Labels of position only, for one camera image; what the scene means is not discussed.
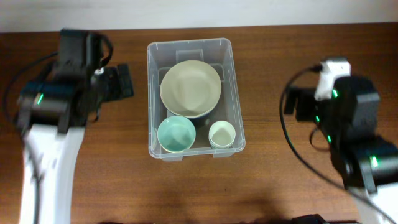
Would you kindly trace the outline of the cream plate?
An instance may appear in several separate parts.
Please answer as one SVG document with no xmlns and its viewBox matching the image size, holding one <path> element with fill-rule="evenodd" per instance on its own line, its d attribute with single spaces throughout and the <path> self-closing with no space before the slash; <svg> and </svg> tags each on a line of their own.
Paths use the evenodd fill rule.
<svg viewBox="0 0 398 224">
<path fill-rule="evenodd" d="M 160 84 L 160 99 L 171 113 L 195 119 L 216 107 L 221 91 L 221 78 L 211 65 L 187 60 L 165 74 Z"/>
</svg>

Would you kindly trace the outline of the mint green small bowl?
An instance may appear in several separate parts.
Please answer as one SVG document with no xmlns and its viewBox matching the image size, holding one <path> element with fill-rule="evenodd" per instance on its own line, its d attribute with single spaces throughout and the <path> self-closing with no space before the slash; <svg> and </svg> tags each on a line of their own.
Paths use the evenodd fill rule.
<svg viewBox="0 0 398 224">
<path fill-rule="evenodd" d="M 190 149 L 196 139 L 193 123 L 183 116 L 171 116 L 160 123 L 157 130 L 159 144 L 167 152 L 176 153 Z"/>
</svg>

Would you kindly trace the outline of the cream white plastic cup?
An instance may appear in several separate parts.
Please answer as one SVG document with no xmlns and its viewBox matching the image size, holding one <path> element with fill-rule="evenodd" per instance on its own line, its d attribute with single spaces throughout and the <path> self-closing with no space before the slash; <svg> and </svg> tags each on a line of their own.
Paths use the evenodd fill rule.
<svg viewBox="0 0 398 224">
<path fill-rule="evenodd" d="M 236 131 L 227 121 L 217 121 L 211 125 L 208 133 L 210 145 L 226 146 L 234 143 Z"/>
</svg>

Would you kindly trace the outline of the dark blue bowl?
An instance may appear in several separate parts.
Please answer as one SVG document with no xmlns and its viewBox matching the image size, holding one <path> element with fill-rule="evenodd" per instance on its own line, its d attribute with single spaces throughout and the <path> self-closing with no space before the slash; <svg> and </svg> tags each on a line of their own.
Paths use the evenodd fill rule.
<svg viewBox="0 0 398 224">
<path fill-rule="evenodd" d="M 172 111 L 169 108 L 165 107 L 167 112 L 172 114 L 172 115 L 176 115 L 176 116 L 183 116 L 186 117 L 188 119 L 201 119 L 204 118 L 206 116 L 209 116 L 218 106 L 218 104 L 215 104 L 214 106 L 212 106 L 211 108 L 209 108 L 208 110 L 205 111 L 201 111 L 201 110 L 183 110 L 181 112 L 176 112 L 176 111 Z"/>
</svg>

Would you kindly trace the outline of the mint green plastic cup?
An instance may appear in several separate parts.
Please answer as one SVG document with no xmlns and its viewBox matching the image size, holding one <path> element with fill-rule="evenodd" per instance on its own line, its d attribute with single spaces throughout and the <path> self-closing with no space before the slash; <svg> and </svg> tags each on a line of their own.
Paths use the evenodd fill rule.
<svg viewBox="0 0 398 224">
<path fill-rule="evenodd" d="M 219 146 L 219 145 L 211 144 L 211 148 L 215 149 L 215 150 L 218 150 L 218 149 L 230 149 L 230 148 L 232 148 L 232 146 L 233 146 L 232 144 L 226 145 L 226 146 Z"/>
</svg>

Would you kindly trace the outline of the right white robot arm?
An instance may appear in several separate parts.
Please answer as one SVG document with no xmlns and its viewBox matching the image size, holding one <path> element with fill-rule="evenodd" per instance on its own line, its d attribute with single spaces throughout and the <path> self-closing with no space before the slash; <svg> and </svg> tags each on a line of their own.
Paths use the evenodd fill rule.
<svg viewBox="0 0 398 224">
<path fill-rule="evenodd" d="M 397 223 L 397 146 L 376 134 L 379 93 L 370 84 L 336 84 L 331 97 L 315 99 L 314 89 L 287 85 L 279 101 L 279 115 L 296 114 L 312 121 L 325 137 L 337 184 L 311 166 L 308 169 L 356 201 L 363 223 Z"/>
</svg>

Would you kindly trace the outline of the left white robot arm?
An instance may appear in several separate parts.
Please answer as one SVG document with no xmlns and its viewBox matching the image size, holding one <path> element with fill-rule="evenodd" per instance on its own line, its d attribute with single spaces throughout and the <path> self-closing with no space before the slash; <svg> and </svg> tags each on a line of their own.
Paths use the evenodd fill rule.
<svg viewBox="0 0 398 224">
<path fill-rule="evenodd" d="M 132 97 L 129 67 L 101 68 L 87 82 L 32 81 L 18 99 L 24 176 L 19 223 L 69 223 L 73 175 L 89 116 Z"/>
</svg>

